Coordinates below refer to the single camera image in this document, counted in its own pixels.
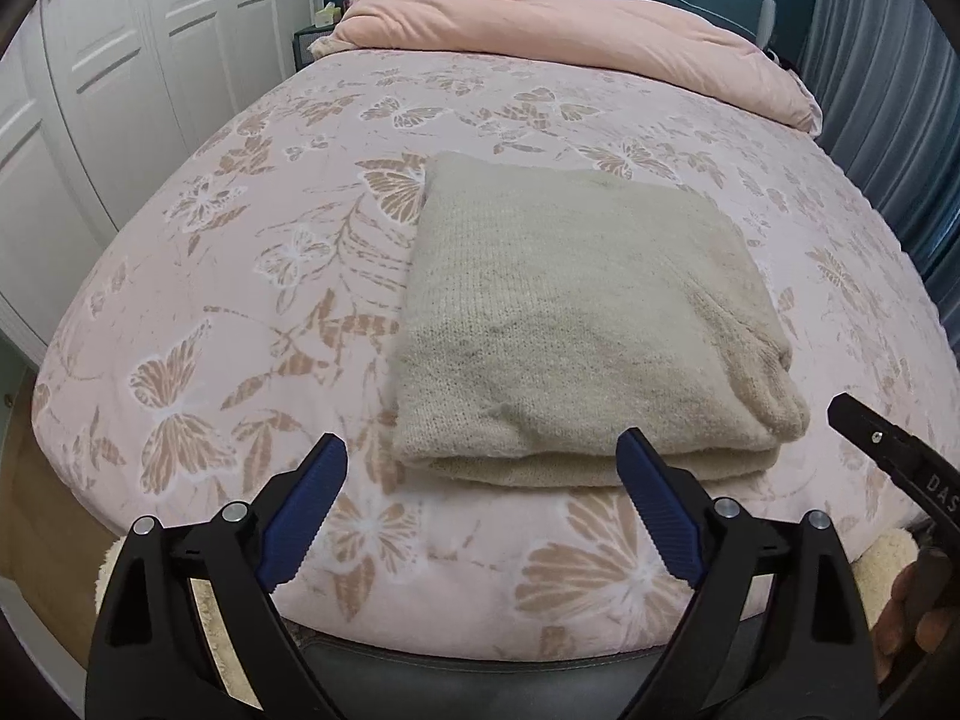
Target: nightstand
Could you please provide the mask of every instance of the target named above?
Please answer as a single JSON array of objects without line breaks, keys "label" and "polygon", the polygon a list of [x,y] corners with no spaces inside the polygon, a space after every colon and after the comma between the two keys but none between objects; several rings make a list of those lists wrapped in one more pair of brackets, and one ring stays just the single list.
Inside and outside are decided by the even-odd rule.
[{"label": "nightstand", "polygon": [[334,26],[333,24],[327,26],[308,26],[307,28],[298,29],[294,32],[294,67],[297,73],[314,61],[313,55],[307,50],[307,46],[317,38],[333,32]]}]

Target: white wardrobe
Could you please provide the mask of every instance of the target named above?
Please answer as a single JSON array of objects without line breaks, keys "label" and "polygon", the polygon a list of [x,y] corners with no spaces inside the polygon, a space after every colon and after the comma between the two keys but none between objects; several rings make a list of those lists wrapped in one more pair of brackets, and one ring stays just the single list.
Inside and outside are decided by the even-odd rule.
[{"label": "white wardrobe", "polygon": [[37,364],[113,235],[294,71],[322,0],[40,0],[0,59],[0,329]]}]

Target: folded blanket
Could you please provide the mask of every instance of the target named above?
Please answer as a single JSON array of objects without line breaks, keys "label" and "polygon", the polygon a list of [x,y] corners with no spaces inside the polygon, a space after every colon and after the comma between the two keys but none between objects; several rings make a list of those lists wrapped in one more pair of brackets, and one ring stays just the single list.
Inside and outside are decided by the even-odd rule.
[{"label": "folded blanket", "polygon": [[353,0],[318,59],[341,50],[483,52],[627,71],[803,132],[822,118],[792,74],[750,41],[652,0]]},{"label": "folded blanket", "polygon": [[808,426],[741,232],[712,200],[594,170],[446,153],[397,354],[398,460],[499,485],[616,485],[637,425],[701,479]]}]

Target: butterfly pattern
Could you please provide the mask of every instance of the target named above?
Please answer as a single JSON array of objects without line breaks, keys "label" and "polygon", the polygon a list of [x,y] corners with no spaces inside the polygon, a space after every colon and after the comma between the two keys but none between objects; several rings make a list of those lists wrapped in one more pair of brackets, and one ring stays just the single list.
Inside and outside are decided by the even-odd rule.
[{"label": "butterfly pattern", "polygon": [[365,122],[371,122],[373,119],[391,119],[396,129],[412,129],[421,127],[430,119],[446,113],[446,110],[439,107],[404,108],[397,98],[383,98],[361,113],[360,118]]},{"label": "butterfly pattern", "polygon": [[[32,404],[75,495],[117,532],[141,514],[207,519],[329,431],[347,442],[349,475],[274,594],[286,618],[455,658],[664,642],[688,590],[623,493],[501,490],[392,456],[392,360],[440,151],[708,194],[752,242],[812,408],[846,389],[960,457],[960,374],[936,311],[808,136],[630,74],[357,50],[218,130],[80,287]],[[828,509],[851,556],[912,515],[822,419],[769,472],[710,492],[762,517]]]}]

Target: human hand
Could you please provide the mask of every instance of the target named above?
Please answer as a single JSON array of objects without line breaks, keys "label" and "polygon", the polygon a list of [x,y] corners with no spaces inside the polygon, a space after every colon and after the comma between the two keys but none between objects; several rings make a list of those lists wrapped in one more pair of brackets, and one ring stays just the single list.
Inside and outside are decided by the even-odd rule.
[{"label": "human hand", "polygon": [[[870,637],[874,642],[874,663],[877,666],[877,683],[883,682],[890,673],[896,655],[907,643],[904,603],[913,587],[917,565],[911,563],[894,579],[890,600],[877,618]],[[947,635],[950,624],[960,613],[958,608],[935,608],[923,615],[917,626],[917,644],[923,651],[932,653]]]}]

